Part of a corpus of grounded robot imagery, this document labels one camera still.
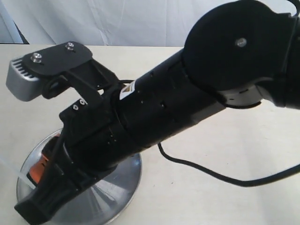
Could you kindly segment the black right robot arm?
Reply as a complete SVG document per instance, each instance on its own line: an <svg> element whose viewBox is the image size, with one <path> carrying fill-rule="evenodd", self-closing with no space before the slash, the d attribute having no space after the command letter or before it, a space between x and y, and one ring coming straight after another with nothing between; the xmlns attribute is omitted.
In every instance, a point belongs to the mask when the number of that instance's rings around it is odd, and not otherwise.
<svg viewBox="0 0 300 225"><path fill-rule="evenodd" d="M59 114L61 134L28 173L35 189L15 205L40 225L120 162L226 108L266 99L299 109L300 14L237 0L206 13L183 49L134 81L120 80L86 46L67 42L12 60L6 85L22 101L68 88L81 96Z"/></svg>

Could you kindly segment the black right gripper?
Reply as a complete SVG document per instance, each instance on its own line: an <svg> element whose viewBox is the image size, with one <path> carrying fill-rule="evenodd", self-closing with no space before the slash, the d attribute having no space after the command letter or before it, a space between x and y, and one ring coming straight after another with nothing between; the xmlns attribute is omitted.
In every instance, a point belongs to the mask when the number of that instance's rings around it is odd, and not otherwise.
<svg viewBox="0 0 300 225"><path fill-rule="evenodd" d="M63 129L46 142L26 177L35 189L15 205L28 223L46 223L59 209L131 156L131 139L107 98L60 113Z"/></svg>

